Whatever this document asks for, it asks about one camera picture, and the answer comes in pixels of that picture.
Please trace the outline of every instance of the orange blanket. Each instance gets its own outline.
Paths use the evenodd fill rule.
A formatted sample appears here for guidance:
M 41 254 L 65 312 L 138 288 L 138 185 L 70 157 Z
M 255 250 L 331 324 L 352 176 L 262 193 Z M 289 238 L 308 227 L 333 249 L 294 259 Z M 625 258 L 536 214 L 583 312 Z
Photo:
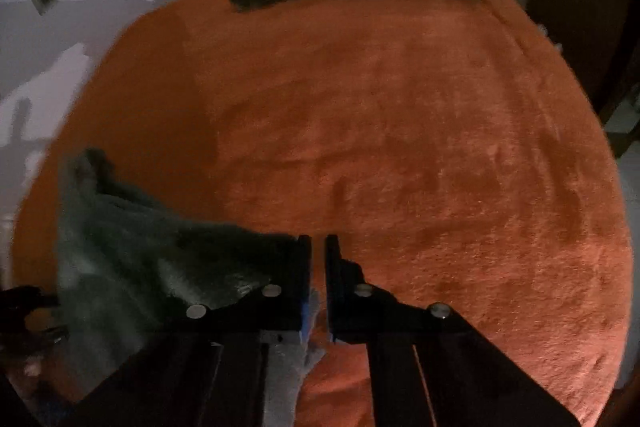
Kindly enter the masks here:
M 142 17 L 50 147 L 16 282 L 54 286 L 56 171 L 89 145 L 185 216 L 308 233 L 318 253 L 338 233 L 372 283 L 449 302 L 594 425 L 629 314 L 623 201 L 584 93 L 513 0 L 179 0 Z M 363 349 L 332 347 L 298 424 L 372 425 L 367 374 Z

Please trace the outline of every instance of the orange bedsheet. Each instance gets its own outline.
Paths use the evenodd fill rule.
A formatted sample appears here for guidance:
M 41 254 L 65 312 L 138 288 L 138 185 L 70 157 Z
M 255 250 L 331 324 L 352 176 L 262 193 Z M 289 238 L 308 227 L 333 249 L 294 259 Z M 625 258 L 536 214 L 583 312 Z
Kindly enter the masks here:
M 606 402 L 630 305 L 616 165 L 513 0 L 178 0 L 142 17 L 24 202 L 17 283 L 54 286 L 56 171 L 86 146 L 185 216 L 308 233 L 318 253 L 338 233 L 372 283 L 452 304 L 584 425 Z M 372 425 L 367 374 L 363 349 L 332 347 L 298 425 Z

